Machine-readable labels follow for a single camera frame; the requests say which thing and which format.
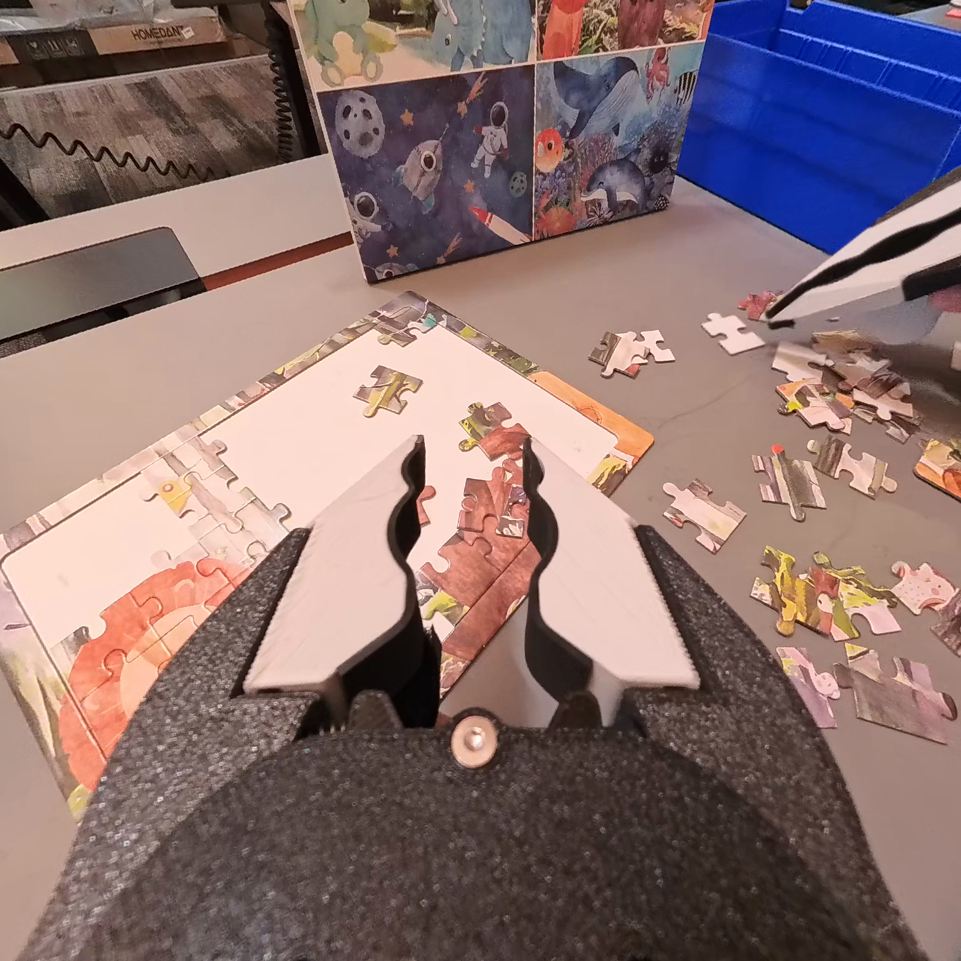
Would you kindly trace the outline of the illustrated puzzle box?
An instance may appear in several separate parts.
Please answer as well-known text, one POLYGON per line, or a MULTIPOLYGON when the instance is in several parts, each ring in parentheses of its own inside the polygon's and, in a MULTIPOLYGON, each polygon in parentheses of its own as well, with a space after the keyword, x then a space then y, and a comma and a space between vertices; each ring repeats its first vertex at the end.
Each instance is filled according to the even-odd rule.
POLYGON ((287 1, 369 282, 663 210, 714 1, 287 1))

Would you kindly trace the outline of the brown and green puzzle piece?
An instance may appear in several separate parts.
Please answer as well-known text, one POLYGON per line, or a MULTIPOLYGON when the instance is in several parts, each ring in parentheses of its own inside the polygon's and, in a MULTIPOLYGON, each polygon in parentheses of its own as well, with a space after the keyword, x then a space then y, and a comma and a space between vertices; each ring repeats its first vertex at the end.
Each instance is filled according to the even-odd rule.
POLYGON ((465 431, 465 437, 459 440, 459 450, 480 449, 488 460, 519 455, 531 436, 522 424, 513 421, 511 411, 501 401, 472 401, 467 414, 459 419, 459 426, 465 431))

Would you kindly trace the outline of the flat cardboard box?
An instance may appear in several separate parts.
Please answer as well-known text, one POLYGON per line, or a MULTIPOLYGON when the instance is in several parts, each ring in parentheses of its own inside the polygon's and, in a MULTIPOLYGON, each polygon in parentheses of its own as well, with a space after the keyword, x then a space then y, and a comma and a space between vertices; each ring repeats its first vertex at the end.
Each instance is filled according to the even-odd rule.
POLYGON ((214 9, 171 9, 160 17, 101 22, 1 17, 1 87, 35 87, 150 73, 218 60, 230 32, 214 9))

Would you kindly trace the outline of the assembled grey branch pieces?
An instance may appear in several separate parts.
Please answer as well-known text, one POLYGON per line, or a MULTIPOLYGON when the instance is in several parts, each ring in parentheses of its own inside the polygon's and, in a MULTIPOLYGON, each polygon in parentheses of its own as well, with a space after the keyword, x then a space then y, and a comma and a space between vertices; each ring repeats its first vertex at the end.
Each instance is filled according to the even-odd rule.
POLYGON ((138 473, 140 498, 165 504, 189 535, 186 550, 178 555, 179 560, 209 557, 248 566, 267 552, 246 535, 227 532, 223 525, 218 525, 191 496, 182 480, 189 470, 197 470, 204 476, 220 465, 228 467, 223 460, 225 450, 220 439, 189 437, 174 447, 160 445, 160 457, 138 473))

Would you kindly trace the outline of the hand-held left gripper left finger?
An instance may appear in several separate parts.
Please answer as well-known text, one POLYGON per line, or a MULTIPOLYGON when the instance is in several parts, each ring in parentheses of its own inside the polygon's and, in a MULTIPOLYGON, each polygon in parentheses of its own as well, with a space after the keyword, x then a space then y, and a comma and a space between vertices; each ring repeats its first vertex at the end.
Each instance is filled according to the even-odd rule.
POLYGON ((408 563, 424 472, 424 437, 411 434, 315 514, 245 694, 318 692, 338 713, 370 689, 398 713, 428 712, 428 632, 408 563))

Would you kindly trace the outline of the black flat panel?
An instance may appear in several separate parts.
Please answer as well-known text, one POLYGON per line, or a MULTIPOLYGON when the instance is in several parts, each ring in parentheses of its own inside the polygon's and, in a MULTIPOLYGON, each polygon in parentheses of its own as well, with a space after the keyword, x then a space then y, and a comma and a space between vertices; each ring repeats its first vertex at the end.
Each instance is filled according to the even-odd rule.
POLYGON ((169 226, 1 269, 1 342, 42 344, 205 290, 169 226))

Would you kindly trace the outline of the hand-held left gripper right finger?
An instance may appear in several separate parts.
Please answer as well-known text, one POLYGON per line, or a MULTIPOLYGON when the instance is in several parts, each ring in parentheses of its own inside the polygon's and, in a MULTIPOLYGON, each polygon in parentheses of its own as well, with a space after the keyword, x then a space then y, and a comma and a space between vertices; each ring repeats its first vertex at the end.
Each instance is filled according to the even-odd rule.
POLYGON ((643 552, 640 525, 537 439, 522 445, 531 573, 524 660, 555 700, 612 718, 629 689, 696 691, 701 676, 643 552))

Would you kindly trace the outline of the pale grey-green puzzle piece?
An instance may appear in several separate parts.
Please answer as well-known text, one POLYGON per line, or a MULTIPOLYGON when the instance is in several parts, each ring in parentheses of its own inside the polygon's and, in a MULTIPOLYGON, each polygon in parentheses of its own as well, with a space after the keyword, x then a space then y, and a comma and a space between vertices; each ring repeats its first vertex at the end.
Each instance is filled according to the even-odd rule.
POLYGON ((223 525, 232 534, 241 530, 243 519, 238 519, 236 514, 256 496, 253 490, 240 483, 230 467, 220 465, 204 476, 197 470, 189 470, 182 475, 182 480, 189 486, 191 496, 218 525, 223 525))

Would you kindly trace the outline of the brown trunk puzzle piece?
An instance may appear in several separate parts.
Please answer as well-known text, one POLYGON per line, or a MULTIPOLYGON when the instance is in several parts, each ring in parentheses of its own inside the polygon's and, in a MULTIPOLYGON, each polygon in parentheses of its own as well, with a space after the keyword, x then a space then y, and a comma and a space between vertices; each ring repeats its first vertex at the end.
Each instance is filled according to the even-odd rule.
POLYGON ((483 532, 486 519, 495 519, 495 534, 521 539, 526 535, 529 499, 522 486, 522 465, 504 458, 490 478, 465 478, 462 486, 459 532, 483 532))

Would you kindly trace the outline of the assembled lion puzzle pieces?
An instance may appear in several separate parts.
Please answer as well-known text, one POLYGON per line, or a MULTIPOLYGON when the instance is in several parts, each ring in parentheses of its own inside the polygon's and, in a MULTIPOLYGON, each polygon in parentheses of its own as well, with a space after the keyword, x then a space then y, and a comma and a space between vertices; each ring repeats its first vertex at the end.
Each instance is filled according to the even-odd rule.
POLYGON ((78 789, 91 794, 138 702, 194 630, 251 573, 222 558, 160 570, 99 614, 102 630, 66 671, 58 740, 78 789))

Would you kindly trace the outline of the pile of puzzle pieces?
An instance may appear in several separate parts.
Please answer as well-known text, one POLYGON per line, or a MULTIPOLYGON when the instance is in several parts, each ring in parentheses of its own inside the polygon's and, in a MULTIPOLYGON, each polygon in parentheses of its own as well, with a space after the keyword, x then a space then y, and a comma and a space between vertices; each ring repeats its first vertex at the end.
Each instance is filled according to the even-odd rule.
MULTIPOLYGON (((748 331, 733 315, 709 313, 701 326, 719 338, 727 354, 763 346, 759 334, 748 331)), ((906 380, 880 359, 872 359, 867 341, 853 331, 813 334, 812 341, 826 349, 784 341, 774 349, 771 369, 784 375, 784 382, 774 387, 781 400, 777 413, 799 414, 807 426, 828 431, 825 439, 807 440, 817 478, 836 480, 846 473, 846 485, 871 499, 879 491, 893 493, 897 481, 887 462, 867 450, 853 452, 846 436, 857 416, 866 423, 882 421, 890 437, 906 440, 920 426, 906 380)), ((647 360, 674 360, 656 329, 604 331, 588 357, 601 367, 603 377, 614 372, 635 377, 647 360)), ((959 498, 957 440, 928 439, 913 470, 918 478, 959 498)), ((676 525, 697 525, 697 542, 714 553, 745 516, 730 503, 714 501, 710 488, 696 478, 683 488, 665 483, 663 491, 671 496, 663 516, 676 525)), ((795 563, 789 552, 764 545, 761 565, 771 578, 755 578, 750 594, 776 612, 774 628, 782 638, 804 625, 843 645, 844 661, 825 671, 815 668, 802 646, 776 648, 784 674, 815 725, 836 727, 831 702, 839 697, 839 689, 848 689, 859 720, 946 744, 946 725, 957 720, 952 697, 933 687, 926 663, 893 655, 893 673, 885 671, 877 650, 857 643, 854 620, 861 617, 872 635, 887 635, 902 628, 895 619, 897 606, 911 615, 931 610, 938 614, 931 632, 959 656, 959 583, 926 560, 918 565, 895 560, 890 565, 892 586, 874 583, 859 565, 835 565, 822 550, 812 553, 807 570, 797 571, 795 563)))

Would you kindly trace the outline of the red-tipped grey striped puzzle piece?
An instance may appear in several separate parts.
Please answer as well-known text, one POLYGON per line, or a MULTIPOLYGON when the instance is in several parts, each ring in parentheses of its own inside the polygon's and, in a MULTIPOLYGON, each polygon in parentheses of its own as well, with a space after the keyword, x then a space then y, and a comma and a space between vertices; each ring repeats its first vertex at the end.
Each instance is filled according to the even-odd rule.
POLYGON ((759 475, 761 501, 787 506, 794 521, 802 522, 808 509, 825 509, 823 491, 808 460, 792 458, 779 444, 769 454, 751 454, 751 468, 759 475))

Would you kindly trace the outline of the blue plastic bin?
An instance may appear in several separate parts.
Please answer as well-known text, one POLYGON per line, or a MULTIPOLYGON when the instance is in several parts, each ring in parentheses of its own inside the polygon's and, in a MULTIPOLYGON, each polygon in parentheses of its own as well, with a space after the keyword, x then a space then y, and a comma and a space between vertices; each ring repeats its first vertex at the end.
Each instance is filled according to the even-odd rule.
POLYGON ((836 251, 959 166, 959 27, 835 1, 714 6, 678 174, 836 251))

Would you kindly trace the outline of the lion puzzle tray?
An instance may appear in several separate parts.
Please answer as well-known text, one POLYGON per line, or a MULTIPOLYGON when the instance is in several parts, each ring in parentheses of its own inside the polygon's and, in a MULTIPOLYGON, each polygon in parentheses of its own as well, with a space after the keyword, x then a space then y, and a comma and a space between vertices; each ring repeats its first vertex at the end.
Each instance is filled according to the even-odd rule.
POLYGON ((78 820, 91 794, 68 772, 58 738, 60 697, 78 648, 102 630, 101 610, 155 571, 184 560, 189 535, 161 503, 138 493, 140 470, 189 437, 220 439, 223 460, 269 506, 292 511, 287 530, 315 514, 408 434, 426 444, 429 522, 410 553, 439 570, 457 530, 464 480, 490 478, 504 458, 459 450, 472 401, 501 401, 531 436, 611 494, 653 442, 627 416, 540 369, 415 292, 379 308, 428 305, 439 324, 408 346, 380 344, 370 310, 323 342, 269 370, 132 457, 1 530, 1 669, 52 776, 78 820), (362 414, 352 398, 388 365, 423 380, 401 414, 362 414))

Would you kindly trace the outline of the white and green puzzle piece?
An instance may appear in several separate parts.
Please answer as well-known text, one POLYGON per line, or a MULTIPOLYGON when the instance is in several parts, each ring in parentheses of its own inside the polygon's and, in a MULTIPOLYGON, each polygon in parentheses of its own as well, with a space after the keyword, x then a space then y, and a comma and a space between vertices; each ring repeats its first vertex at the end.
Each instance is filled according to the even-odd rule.
POLYGON ((243 534, 251 542, 261 543, 264 548, 276 545, 285 537, 285 521, 292 511, 287 504, 277 501, 269 506, 254 494, 248 486, 230 486, 230 519, 225 525, 233 534, 243 534))

